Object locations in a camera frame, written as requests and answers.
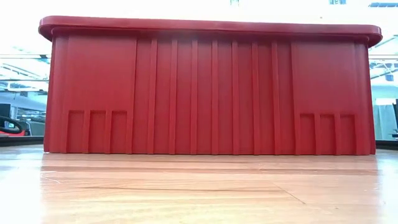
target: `plastic storage bin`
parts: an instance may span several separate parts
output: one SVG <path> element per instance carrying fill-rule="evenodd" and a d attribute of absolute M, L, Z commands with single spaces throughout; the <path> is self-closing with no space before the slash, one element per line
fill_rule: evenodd
<path fill-rule="evenodd" d="M 375 153 L 364 25 L 45 17 L 46 152 Z"/>

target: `bin side wall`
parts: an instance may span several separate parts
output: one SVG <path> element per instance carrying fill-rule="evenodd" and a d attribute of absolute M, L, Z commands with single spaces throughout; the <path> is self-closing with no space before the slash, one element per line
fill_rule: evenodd
<path fill-rule="evenodd" d="M 59 35 L 45 150 L 370 154 L 365 44 Z"/>

